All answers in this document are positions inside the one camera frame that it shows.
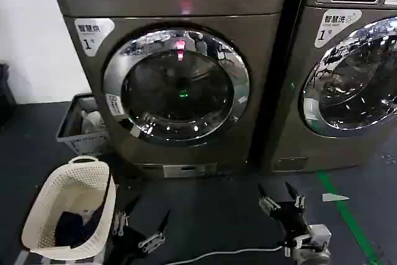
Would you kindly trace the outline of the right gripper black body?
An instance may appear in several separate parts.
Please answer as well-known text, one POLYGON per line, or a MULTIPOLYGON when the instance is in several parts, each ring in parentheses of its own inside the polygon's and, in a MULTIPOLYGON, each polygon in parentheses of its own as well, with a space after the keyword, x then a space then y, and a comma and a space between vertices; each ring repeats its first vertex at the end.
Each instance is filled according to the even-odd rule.
POLYGON ((308 233, 303 209, 296 207, 295 204, 279 204, 279 206, 272 211, 272 218, 281 223, 286 239, 294 239, 308 233))

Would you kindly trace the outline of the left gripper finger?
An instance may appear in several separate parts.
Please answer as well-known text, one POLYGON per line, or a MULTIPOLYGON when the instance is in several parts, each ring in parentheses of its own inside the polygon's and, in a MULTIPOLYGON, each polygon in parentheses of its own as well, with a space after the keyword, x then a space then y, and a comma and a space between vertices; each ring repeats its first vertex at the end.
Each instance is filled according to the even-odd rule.
POLYGON ((112 228, 113 236, 123 236, 124 228, 128 226, 129 216, 139 201, 139 198, 140 196, 135 197, 122 210, 115 213, 112 228))
POLYGON ((166 240, 165 231, 167 228, 170 213, 171 211, 168 210, 163 217, 156 233, 139 242, 139 249, 141 249, 142 251, 154 251, 164 244, 166 240))

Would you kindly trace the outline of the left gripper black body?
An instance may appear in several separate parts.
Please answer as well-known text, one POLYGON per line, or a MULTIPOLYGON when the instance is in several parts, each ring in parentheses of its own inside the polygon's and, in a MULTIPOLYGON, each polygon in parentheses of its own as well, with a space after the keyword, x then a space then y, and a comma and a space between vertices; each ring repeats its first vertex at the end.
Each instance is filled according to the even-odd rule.
POLYGON ((139 247, 139 244, 146 241, 146 236, 129 226, 123 226, 118 229, 115 237, 116 264, 126 264, 136 259, 143 259, 149 255, 144 251, 145 247, 139 247))

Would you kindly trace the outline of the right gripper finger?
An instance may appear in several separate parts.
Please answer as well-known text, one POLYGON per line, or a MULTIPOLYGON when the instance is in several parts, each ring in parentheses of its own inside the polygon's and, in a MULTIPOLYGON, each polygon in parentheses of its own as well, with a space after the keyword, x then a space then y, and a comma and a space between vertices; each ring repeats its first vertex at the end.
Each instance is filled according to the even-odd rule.
POLYGON ((276 203, 274 200, 272 200, 267 193, 265 192, 264 188, 262 187, 261 184, 258 184, 258 189, 259 189, 259 199, 258 199, 258 204, 261 207, 261 209, 268 215, 272 216, 274 212, 280 209, 280 206, 278 203, 276 203))
POLYGON ((289 183, 285 183, 287 191, 294 201, 294 206, 300 210, 305 209, 305 197, 300 195, 298 191, 289 183))

